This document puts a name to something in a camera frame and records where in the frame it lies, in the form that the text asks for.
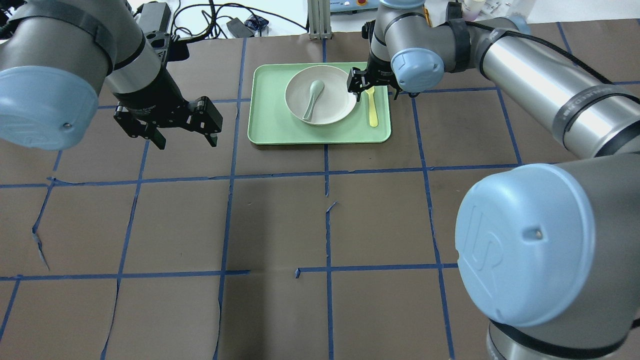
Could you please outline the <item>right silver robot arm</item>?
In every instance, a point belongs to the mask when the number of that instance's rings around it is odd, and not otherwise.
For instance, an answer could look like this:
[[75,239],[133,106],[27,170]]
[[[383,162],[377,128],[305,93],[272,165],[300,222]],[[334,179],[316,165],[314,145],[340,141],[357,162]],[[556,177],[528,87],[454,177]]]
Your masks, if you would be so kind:
[[574,155],[476,71],[390,101],[382,143],[332,145],[336,360],[482,360],[488,321],[453,265],[457,211],[483,178]]

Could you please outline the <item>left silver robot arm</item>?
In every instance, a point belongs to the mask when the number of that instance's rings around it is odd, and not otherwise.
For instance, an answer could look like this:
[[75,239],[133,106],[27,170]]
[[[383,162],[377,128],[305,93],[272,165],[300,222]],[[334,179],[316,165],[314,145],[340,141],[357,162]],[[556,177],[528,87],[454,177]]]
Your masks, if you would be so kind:
[[114,120],[131,138],[163,150],[162,128],[202,134],[212,146],[223,118],[207,96],[183,97],[166,68],[189,57],[192,39],[169,31],[164,2],[3,0],[13,15],[1,27],[0,136],[25,148],[78,145],[104,86],[117,99]]

